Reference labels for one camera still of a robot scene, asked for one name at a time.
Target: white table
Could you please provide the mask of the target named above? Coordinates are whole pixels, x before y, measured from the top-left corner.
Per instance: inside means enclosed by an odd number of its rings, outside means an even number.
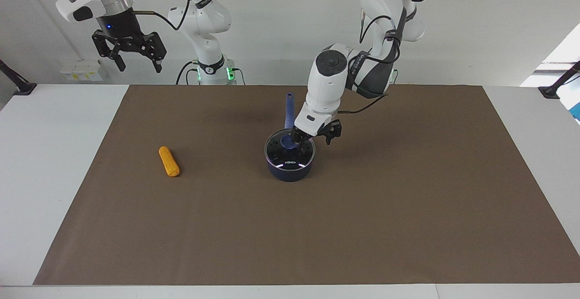
[[[33,287],[127,88],[39,85],[0,111],[0,298],[580,298],[580,284]],[[580,252],[580,125],[536,89],[485,91]]]

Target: brown mat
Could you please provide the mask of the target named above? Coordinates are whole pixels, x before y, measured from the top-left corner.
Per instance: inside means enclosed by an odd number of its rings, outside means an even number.
[[[481,87],[393,86],[292,184],[263,155],[287,91],[306,89],[131,86],[35,284],[580,282]]]

